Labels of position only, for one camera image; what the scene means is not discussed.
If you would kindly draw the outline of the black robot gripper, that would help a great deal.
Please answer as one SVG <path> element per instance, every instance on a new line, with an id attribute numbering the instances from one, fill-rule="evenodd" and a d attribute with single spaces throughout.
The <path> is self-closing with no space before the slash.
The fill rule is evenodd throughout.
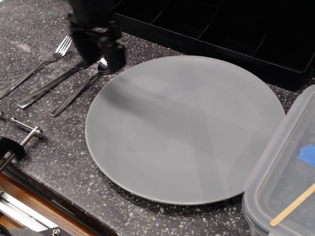
<path id="1" fill-rule="evenodd" d="M 72 12 L 68 14 L 69 30 L 75 47 L 87 63 L 102 58 L 97 43 L 102 44 L 103 56 L 111 72 L 121 70 L 126 64 L 124 41 L 119 24 L 114 19 L 116 0 L 71 0 Z"/>

